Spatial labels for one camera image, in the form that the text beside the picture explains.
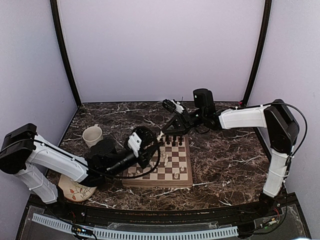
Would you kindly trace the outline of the white chess bishop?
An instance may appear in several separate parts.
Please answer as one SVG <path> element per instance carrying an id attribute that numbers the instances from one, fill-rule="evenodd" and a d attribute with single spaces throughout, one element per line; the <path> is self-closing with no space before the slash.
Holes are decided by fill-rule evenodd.
<path id="1" fill-rule="evenodd" d="M 159 135 L 157 136 L 157 141 L 160 141 L 162 139 L 163 135 L 164 135 L 164 133 L 161 131 L 159 133 Z"/>

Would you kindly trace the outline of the wooden chess board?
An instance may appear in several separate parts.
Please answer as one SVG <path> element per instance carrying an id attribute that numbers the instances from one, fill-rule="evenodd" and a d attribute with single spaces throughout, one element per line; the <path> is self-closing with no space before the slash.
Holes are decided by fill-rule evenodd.
<path id="1" fill-rule="evenodd" d="M 191 167 L 191 157 L 189 148 L 189 137 L 183 136 L 182 146 L 178 144 L 178 138 L 173 141 L 173 136 L 163 136 L 160 141 L 160 162 L 157 168 L 147 175 L 141 174 L 153 168 L 158 160 L 156 152 L 149 162 L 149 166 L 142 169 L 137 163 L 123 172 L 125 177 L 139 176 L 134 179 L 123 179 L 122 185 L 125 187 L 137 188 L 191 188 L 193 186 L 193 174 Z M 174 179 L 174 173 L 179 172 L 180 179 Z"/>

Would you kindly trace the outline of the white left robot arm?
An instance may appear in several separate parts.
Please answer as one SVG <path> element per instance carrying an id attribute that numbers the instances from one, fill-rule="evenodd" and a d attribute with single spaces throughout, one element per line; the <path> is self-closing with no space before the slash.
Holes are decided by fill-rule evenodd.
<path id="1" fill-rule="evenodd" d="M 103 137 L 97 124 L 88 127 L 82 138 L 89 147 L 85 157 L 51 144 L 37 133 L 36 125 L 25 124 L 5 135 L 0 169 L 20 179 L 43 203 L 51 205 L 58 217 L 67 218 L 71 208 L 63 200 L 63 190 L 46 178 L 43 168 L 92 188 L 104 184 L 106 179 L 121 179 L 120 173 L 134 164 L 146 168 L 154 153 L 160 152 L 160 137 L 145 126 L 133 129 L 121 152 L 116 151 L 112 140 Z"/>

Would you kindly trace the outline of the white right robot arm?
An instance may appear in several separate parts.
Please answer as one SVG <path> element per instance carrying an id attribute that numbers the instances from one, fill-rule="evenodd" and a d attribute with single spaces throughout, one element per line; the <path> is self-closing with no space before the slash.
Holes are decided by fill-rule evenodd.
<path id="1" fill-rule="evenodd" d="M 289 174 L 300 126 L 290 111 L 292 106 L 281 99 L 255 106 L 216 109 L 213 93 L 206 88 L 193 91 L 195 111 L 189 112 L 177 100 L 165 99 L 162 106 L 174 116 L 162 128 L 164 135 L 183 136 L 191 129 L 204 126 L 213 131 L 257 128 L 264 129 L 270 150 L 270 165 L 262 193 L 276 197 Z"/>

